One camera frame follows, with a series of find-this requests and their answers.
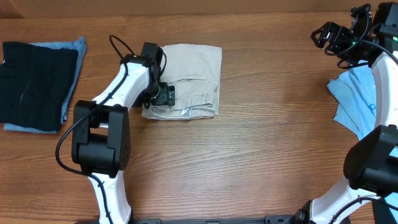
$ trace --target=wooden table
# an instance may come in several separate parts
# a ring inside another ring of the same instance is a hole
[[[100,94],[119,70],[108,36],[136,52],[143,43],[223,48],[220,115],[150,121],[130,111],[132,152],[125,171],[136,218],[234,218],[291,214],[343,175],[358,140],[333,121],[326,88],[335,57],[310,40],[326,21],[349,25],[347,12],[213,16],[2,19],[0,40],[51,42],[86,38],[87,54],[70,103]],[[0,131],[0,223],[74,223],[98,217],[87,178],[60,168],[60,134]],[[70,166],[72,137],[61,156]],[[371,205],[353,223],[374,223]]]

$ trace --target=blue towel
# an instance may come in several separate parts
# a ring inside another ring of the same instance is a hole
[[[362,66],[343,72],[337,80],[330,80],[328,89],[339,102],[334,120],[354,132],[359,140],[368,135],[376,122],[376,85],[371,69]],[[394,149],[390,156],[398,157],[398,150]],[[398,194],[390,194],[386,202],[398,206]],[[398,222],[398,212],[390,211]]]
[[[63,124],[68,119],[68,105],[70,101],[70,97],[72,96],[73,90],[75,89],[77,79],[79,77],[81,64],[83,63],[83,57],[86,54],[86,42],[84,37],[80,37],[78,40],[74,42],[48,42],[48,43],[34,43],[32,45],[36,45],[39,47],[48,47],[51,49],[74,49],[78,51],[78,58],[76,61],[76,71],[75,77],[73,79],[73,83],[70,87],[69,93],[65,100],[62,103],[61,108],[61,124]],[[35,128],[25,128],[15,124],[4,124],[4,130],[8,131],[25,131],[25,132],[32,132],[32,133],[57,133],[56,131],[41,131]]]

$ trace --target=beige pants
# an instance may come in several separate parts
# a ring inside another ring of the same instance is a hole
[[[143,108],[149,119],[197,119],[218,116],[222,48],[175,44],[163,47],[167,56],[162,82],[175,86],[174,106]]]

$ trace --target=folded cloth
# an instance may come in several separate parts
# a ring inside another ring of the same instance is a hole
[[[149,119],[197,119],[218,116],[222,48],[175,44],[163,47],[167,64],[160,80],[175,86],[174,106],[142,110]]]
[[[68,105],[72,93],[75,89],[76,82],[78,80],[81,65],[83,63],[83,57],[86,54],[86,42],[84,37],[80,37],[78,40],[74,42],[46,42],[46,43],[33,43],[32,45],[39,46],[39,47],[48,47],[51,49],[74,49],[78,51],[78,57],[76,61],[76,70],[75,76],[73,78],[73,83],[69,89],[69,93],[65,100],[62,103],[61,109],[61,124],[63,124],[68,119]],[[4,124],[4,130],[8,131],[25,131],[25,132],[32,132],[32,133],[57,133],[56,131],[41,131],[35,128],[25,128],[15,124],[6,123]]]
[[[0,65],[0,123],[60,129],[62,102],[76,69],[77,50],[4,42]]]
[[[330,80],[328,89],[339,102],[334,120],[354,132],[359,140],[368,135],[376,122],[376,85],[371,69],[362,66],[345,71],[337,80]],[[397,148],[390,156],[398,157]],[[385,200],[398,206],[398,194],[390,194]],[[398,221],[398,212],[391,212]]]

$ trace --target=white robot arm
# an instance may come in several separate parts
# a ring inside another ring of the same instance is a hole
[[[174,87],[160,82],[163,56],[160,47],[145,43],[141,56],[127,55],[122,59],[119,73],[104,92],[91,102],[79,101],[75,105],[75,122],[93,108],[96,110],[90,121],[80,122],[73,130],[72,159],[81,165],[84,174],[89,174],[93,184],[100,210],[97,223],[132,223],[123,179],[130,153],[128,111],[142,104],[174,104]],[[99,126],[108,128],[108,136],[90,133],[90,128]]]
[[[348,153],[344,167],[345,176],[325,195],[310,202],[309,208],[307,207],[309,218],[302,223],[341,223],[347,216],[369,202],[369,200],[358,200],[359,198],[379,199],[391,192],[398,191],[395,184],[395,179],[398,178],[395,176],[398,164],[389,157],[393,148],[397,150],[398,142],[396,134],[396,126],[398,126],[398,65],[397,59],[394,58],[394,56],[398,56],[398,52],[395,51],[398,50],[398,46],[395,46],[396,37],[389,30],[390,27],[395,26],[393,25],[395,20],[392,17],[398,14],[397,4],[381,3],[370,31],[372,17],[369,12],[369,4],[359,8],[354,7],[351,10],[351,16],[356,20],[351,29],[327,22],[312,35],[315,45],[319,48],[323,48],[326,41],[330,42],[325,49],[327,55],[337,55],[342,60],[351,59],[352,62],[363,58],[369,61],[376,84],[377,115],[375,130]],[[361,35],[361,39],[366,36],[366,40],[344,40],[345,37],[367,34],[368,31],[369,35]],[[355,48],[357,42],[364,44]],[[390,52],[392,55],[381,51],[382,47],[375,45],[383,46],[384,51]],[[384,175],[388,176],[389,181],[382,177]]]
[[[379,125],[390,124],[398,126],[398,66],[386,53],[382,53],[372,65],[372,74],[376,84],[377,116],[375,128]],[[315,199],[310,205],[310,220],[316,224],[329,224],[334,215],[347,204],[355,201],[358,197],[371,197],[378,199],[375,192],[364,189],[354,190],[349,186],[346,177],[336,183],[326,194]],[[355,203],[345,210],[335,223],[340,223],[344,218],[353,213],[359,207],[368,203],[364,200]]]

